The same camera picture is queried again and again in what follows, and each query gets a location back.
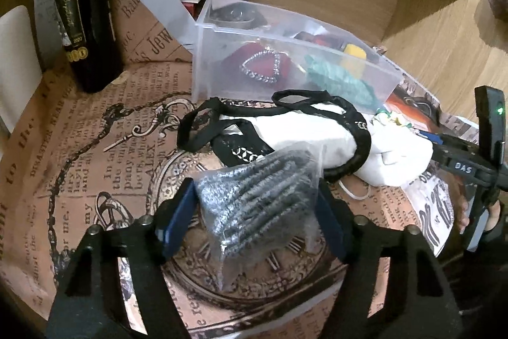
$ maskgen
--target black label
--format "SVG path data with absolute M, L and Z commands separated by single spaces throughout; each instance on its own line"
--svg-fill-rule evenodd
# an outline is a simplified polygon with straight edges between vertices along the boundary
M 84 55 L 83 49 L 86 48 L 83 47 L 86 39 L 81 23 L 78 0 L 55 0 L 55 3 L 65 29 L 64 33 L 62 32 L 63 45 L 66 49 L 80 50 L 80 55 Z

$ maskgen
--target white elastic loop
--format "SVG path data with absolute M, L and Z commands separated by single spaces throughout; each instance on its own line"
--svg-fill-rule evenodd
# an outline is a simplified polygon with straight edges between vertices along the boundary
M 365 200 L 367 197 L 370 196 L 370 184 L 368 184 L 368 187 L 367 187 L 367 194 L 365 194 L 365 196 L 355 196 L 352 192 L 350 192 L 346 186 L 344 185 L 344 183 L 342 182 L 342 180 L 339 180 L 339 185 L 340 185 L 340 188 L 342 188 L 345 193 L 350 196 L 353 200 Z

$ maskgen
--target brown printed paper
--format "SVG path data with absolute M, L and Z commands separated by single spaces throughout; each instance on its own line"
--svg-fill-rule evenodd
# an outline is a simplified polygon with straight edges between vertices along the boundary
M 85 95 L 66 69 L 44 74 L 0 163 L 0 271 L 3 282 L 48 318 L 57 283 L 86 229 L 125 227 L 153 214 L 185 176 L 222 166 L 205 147 L 176 149 L 176 130 L 191 103 L 191 57 L 137 0 L 115 0 L 112 19 L 130 72 L 120 85 Z M 354 194 L 366 185 L 354 176 Z M 354 214 L 383 227 L 419 225 L 400 188 L 379 187 Z M 313 254 L 304 241 L 261 260 L 228 292 L 217 289 L 199 211 L 178 254 L 163 267 L 168 288 L 193 338 L 246 331 L 258 338 L 317 337 L 344 278 L 321 238 Z M 130 271 L 119 260 L 131 325 L 143 331 Z M 383 306 L 388 261 L 379 267 L 371 312 Z

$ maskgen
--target gold medal sticker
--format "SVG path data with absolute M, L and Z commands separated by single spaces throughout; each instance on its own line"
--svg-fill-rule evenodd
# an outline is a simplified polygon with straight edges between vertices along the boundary
M 80 46 L 78 49 L 67 53 L 67 60 L 69 62 L 77 62 L 80 59 L 85 59 L 88 56 L 88 49 L 84 46 Z

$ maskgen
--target bottle label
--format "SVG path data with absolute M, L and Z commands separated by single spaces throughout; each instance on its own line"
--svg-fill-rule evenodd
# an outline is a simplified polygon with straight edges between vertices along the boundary
M 67 59 L 77 62 L 88 56 L 85 32 L 81 23 L 78 0 L 55 0 L 59 15 L 62 44 L 67 51 Z

